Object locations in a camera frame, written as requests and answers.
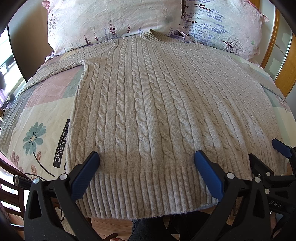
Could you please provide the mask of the beige cable-knit sweater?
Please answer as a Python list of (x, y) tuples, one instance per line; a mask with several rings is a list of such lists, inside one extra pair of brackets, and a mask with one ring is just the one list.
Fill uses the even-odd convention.
[(251, 153), (286, 171), (271, 144), (281, 134), (264, 92), (278, 88), (226, 52), (150, 31), (68, 52), (26, 89), (80, 64), (67, 170), (92, 151), (101, 160), (78, 203), (85, 216), (134, 219), (214, 205), (194, 166), (198, 150), (242, 179), (251, 179)]

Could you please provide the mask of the right floral pillow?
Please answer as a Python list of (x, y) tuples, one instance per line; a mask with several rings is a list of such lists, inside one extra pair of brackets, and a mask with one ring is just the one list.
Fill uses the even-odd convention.
[(246, 60), (259, 55), (268, 18), (250, 1), (184, 1), (178, 31), (184, 42), (198, 42)]

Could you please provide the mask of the left floral pillow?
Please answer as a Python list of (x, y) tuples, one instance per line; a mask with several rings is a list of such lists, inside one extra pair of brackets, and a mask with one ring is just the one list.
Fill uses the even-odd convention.
[(89, 44), (142, 34), (173, 35), (182, 1), (43, 1), (54, 55)]

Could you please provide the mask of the dark wooden chair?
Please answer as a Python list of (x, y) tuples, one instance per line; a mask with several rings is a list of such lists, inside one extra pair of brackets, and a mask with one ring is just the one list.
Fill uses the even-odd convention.
[(25, 175), (1, 153), (1, 214), (23, 235), (25, 199), (24, 190), (14, 184), (14, 176)]

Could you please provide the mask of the patchwork floral bed sheet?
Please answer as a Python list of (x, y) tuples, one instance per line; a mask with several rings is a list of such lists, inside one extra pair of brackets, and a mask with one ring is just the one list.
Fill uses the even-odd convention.
[[(257, 74), (274, 83), (271, 77), (261, 68), (237, 55), (226, 53), (237, 62), (248, 64)], [(41, 181), (51, 181), (57, 179), (61, 174), (69, 174), (72, 170), (67, 170), (66, 144), (74, 99), (83, 71), (84, 65), (80, 64), (56, 73), (29, 89), (24, 87), (4, 120), (4, 126), (1, 130), (1, 151), (24, 174), (28, 174), (29, 190), (35, 178), (39, 178)], [(268, 87), (264, 88), (264, 92), (273, 106), (274, 115), (280, 129), (281, 138), (277, 139), (287, 146), (294, 147), (295, 118), (285, 101), (284, 95), (279, 89), (273, 91)], [(214, 205), (201, 208), (216, 207), (218, 199), (214, 199), (216, 201)], [(73, 235), (74, 232), (66, 221), (57, 199), (53, 198), (52, 201), (64, 230)], [(167, 215), (174, 214), (134, 219), (150, 221)]]

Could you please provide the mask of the floral pillow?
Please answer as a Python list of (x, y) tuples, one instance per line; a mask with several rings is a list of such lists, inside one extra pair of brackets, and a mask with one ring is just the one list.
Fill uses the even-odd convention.
[(250, 1), (184, 1), (178, 31), (184, 42), (198, 42), (246, 60), (259, 55), (268, 18)]
[(54, 55), (89, 44), (142, 34), (173, 35), (182, 1), (43, 1)]

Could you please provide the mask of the wooden headboard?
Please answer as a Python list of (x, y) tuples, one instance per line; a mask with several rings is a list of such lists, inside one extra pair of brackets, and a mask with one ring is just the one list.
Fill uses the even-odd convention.
[(274, 1), (251, 1), (269, 19), (262, 29), (256, 61), (285, 97), (295, 85), (295, 33)]

